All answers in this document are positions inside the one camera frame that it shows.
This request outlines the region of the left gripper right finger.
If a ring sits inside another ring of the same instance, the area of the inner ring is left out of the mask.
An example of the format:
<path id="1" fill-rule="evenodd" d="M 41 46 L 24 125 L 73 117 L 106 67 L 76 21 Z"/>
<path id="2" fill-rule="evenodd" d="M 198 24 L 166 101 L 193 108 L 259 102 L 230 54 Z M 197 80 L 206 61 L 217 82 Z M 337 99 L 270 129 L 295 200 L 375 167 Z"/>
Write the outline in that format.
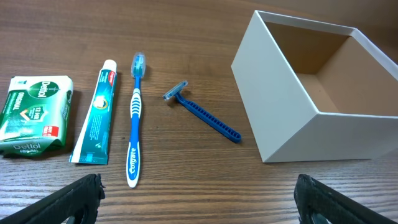
<path id="1" fill-rule="evenodd" d="M 294 189 L 300 224 L 397 224 L 307 174 L 300 174 Z"/>

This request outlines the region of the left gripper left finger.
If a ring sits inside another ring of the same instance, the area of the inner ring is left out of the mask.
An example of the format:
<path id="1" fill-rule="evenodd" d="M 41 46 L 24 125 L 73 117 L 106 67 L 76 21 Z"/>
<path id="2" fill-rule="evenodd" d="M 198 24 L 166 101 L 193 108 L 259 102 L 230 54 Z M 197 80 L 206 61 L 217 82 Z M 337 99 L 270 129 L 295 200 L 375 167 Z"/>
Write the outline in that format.
<path id="1" fill-rule="evenodd" d="M 1 223 L 95 223 L 100 201 L 105 198 L 100 174 L 88 174 Z"/>

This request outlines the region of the green soap packet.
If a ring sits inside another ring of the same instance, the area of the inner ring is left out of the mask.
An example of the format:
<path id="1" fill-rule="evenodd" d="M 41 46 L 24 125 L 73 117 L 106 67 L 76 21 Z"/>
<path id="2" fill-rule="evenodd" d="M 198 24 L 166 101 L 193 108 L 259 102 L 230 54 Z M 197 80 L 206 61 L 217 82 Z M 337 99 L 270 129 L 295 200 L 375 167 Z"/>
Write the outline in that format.
<path id="1" fill-rule="evenodd" d="M 36 157 L 65 146 L 72 79 L 15 76 L 1 111 L 1 155 Z"/>

